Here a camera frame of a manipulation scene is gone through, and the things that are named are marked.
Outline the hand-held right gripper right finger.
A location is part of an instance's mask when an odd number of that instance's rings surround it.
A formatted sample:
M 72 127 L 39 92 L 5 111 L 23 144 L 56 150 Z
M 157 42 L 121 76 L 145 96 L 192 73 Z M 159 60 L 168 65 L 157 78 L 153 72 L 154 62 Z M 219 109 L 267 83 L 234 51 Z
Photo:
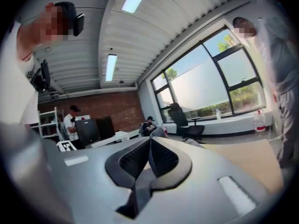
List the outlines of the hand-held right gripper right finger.
M 142 224 L 258 223 L 261 205 L 270 193 L 258 180 L 211 150 L 154 137 L 153 143 L 175 153 L 179 164 L 192 163 L 189 175 L 176 187 L 154 191 L 140 212 Z

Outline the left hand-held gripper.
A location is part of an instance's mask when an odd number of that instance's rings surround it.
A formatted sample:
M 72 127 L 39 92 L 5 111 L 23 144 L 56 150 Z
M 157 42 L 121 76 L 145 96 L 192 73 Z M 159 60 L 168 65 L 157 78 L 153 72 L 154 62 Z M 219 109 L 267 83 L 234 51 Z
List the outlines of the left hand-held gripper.
M 60 152 L 77 151 L 75 146 L 69 140 L 58 142 L 57 143 L 57 148 Z

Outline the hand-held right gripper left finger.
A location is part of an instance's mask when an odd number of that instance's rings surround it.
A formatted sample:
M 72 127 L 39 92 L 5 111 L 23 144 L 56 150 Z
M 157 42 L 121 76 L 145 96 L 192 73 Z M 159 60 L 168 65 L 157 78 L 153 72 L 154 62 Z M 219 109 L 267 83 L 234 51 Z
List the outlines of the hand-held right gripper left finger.
M 116 186 L 105 170 L 106 159 L 131 145 L 147 141 L 135 138 L 123 143 L 60 152 L 50 140 L 44 144 L 50 173 L 59 196 L 71 211 L 74 224 L 139 224 L 116 209 L 128 201 L 130 189 Z

